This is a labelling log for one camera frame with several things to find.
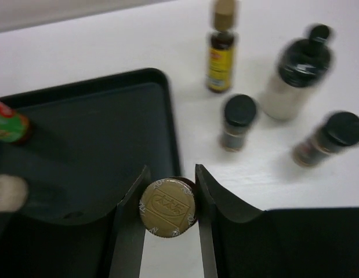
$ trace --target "bottle cap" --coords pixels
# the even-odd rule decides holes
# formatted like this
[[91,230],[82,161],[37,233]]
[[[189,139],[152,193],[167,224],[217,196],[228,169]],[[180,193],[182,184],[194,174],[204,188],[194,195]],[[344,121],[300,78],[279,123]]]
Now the bottle cap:
[[150,184],[139,202],[139,213],[146,229],[160,237],[184,233],[195,221],[195,199],[183,181],[164,178]]
[[308,44],[304,52],[315,57],[319,55],[330,37],[330,28],[323,24],[316,24],[311,27],[308,35]]
[[309,37],[290,44],[278,63],[281,79],[292,87],[309,87],[318,83],[328,72],[332,55],[326,43],[331,30],[316,24],[309,28]]
[[11,175],[0,175],[0,212],[20,210],[28,196],[28,186],[24,179]]
[[213,26],[217,31],[227,31],[235,23],[235,0],[217,0],[214,7]]
[[322,131],[335,145],[356,145],[359,143],[359,117],[351,112],[337,112],[330,116]]
[[224,107],[224,119],[230,126],[248,127],[256,116],[256,104],[246,94],[231,97]]

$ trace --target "white surface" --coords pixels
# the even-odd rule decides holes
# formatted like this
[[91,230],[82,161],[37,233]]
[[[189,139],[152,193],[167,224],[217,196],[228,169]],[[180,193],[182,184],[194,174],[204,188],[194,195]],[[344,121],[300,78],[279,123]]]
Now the white surface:
[[[241,153],[219,148],[221,104],[204,88],[209,1],[174,1],[0,34],[0,96],[144,67],[171,80],[185,176],[202,163],[260,209],[359,206],[359,149],[305,170],[290,148],[335,109],[359,114],[359,0],[245,0],[233,93],[257,98],[280,49],[321,22],[336,31],[336,63],[291,123],[261,114]],[[203,277],[197,227],[163,240],[147,234],[141,277]]]

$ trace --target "wall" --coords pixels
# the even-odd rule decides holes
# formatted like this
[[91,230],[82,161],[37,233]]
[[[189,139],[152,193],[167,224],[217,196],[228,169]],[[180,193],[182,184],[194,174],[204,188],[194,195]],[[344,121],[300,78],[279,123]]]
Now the wall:
[[0,0],[0,32],[164,0]]

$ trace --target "gold bottle cap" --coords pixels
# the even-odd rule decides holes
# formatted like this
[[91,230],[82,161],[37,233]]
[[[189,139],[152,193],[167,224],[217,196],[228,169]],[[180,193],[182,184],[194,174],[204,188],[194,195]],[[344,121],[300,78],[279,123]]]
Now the gold bottle cap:
[[188,230],[195,221],[195,210],[191,188],[174,178],[150,184],[139,202],[144,226],[160,237],[175,237]]
[[214,29],[227,31],[235,24],[236,1],[216,0],[214,7]]

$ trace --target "label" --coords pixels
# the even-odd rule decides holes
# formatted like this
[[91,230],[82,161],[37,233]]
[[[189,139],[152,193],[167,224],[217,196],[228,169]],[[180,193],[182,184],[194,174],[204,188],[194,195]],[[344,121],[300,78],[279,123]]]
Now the label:
[[210,48],[208,86],[217,91],[231,86],[233,47],[227,50]]
[[21,139],[27,129],[29,121],[0,102],[0,141],[15,142]]
[[229,151],[239,151],[245,143],[245,137],[246,133],[233,135],[223,131],[221,143]]

